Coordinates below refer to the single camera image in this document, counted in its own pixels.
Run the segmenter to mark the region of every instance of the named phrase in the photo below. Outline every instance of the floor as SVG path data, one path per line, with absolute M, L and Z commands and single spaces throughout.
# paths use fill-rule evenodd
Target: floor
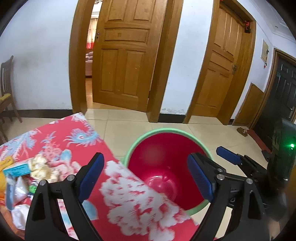
M 243 137 L 236 131 L 237 126 L 224 126 L 216 118 L 193 116 L 189 124 L 149 123 L 145 113 L 114 109 L 88 109 L 85 117 L 118 159 L 126 154 L 133 142 L 142 134 L 156 128 L 173 127 L 187 131 L 203 142 L 213 155 L 214 161 L 225 167 L 229 173 L 244 175 L 237 166 L 216 155 L 215 149 L 218 146 L 222 145 L 234 153 L 246 154 L 267 167 L 261 149 L 250 136 Z M 8 138 L 12 139 L 51 121 L 53 119 L 23 118 L 23 123 L 19 123 L 17 119 L 11 123 L 6 119 L 4 129 Z M 200 223 L 208 208 L 209 205 L 192 218 Z M 230 216 L 231 209 L 227 208 L 217 237 L 224 235 Z
M 92 98 L 92 78 L 86 78 L 85 79 L 85 89 L 86 89 L 86 103 L 87 103 L 87 108 L 127 110 L 127 109 L 116 107 L 116 106 L 112 106 L 112 105 L 100 104 L 100 103 L 93 102 L 93 98 Z

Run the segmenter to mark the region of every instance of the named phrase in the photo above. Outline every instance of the bucket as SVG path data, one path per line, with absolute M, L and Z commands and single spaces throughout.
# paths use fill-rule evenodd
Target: bucket
M 187 167 L 191 153 L 213 159 L 208 149 L 193 135 L 160 128 L 139 137 L 121 160 L 138 178 L 193 215 L 203 209 L 203 199 Z

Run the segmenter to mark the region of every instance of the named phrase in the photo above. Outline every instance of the blue gripper pad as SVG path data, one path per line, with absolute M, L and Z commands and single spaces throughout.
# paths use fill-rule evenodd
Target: blue gripper pad
M 224 158 L 225 160 L 229 161 L 234 165 L 240 165 L 242 163 L 240 156 L 222 146 L 219 146 L 216 149 L 216 153 L 217 155 L 219 155 L 220 157 Z
M 94 185 L 96 184 L 103 168 L 104 168 L 104 156 L 100 154 L 94 161 L 93 165 L 90 167 L 79 187 L 78 200 L 82 203 L 84 200 L 88 199 Z
M 192 155 L 187 158 L 187 166 L 202 197 L 211 202 L 213 199 L 212 185 Z

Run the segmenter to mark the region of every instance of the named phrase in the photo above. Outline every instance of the red doormat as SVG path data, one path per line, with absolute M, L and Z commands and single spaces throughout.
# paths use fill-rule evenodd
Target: red doormat
M 254 141 L 261 148 L 261 150 L 266 150 L 266 151 L 268 151 L 268 153 L 271 153 L 271 150 L 264 144 L 264 142 L 260 139 L 260 137 L 257 136 L 255 131 L 249 129 L 247 132 L 254 139 Z

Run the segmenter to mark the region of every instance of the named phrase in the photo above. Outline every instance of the trash pile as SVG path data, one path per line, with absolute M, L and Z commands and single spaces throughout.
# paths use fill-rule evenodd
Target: trash pile
M 15 162 L 11 156 L 0 161 L 0 205 L 11 211 L 14 225 L 25 230 L 31 201 L 39 182 L 60 181 L 60 171 L 47 164 L 42 154 Z

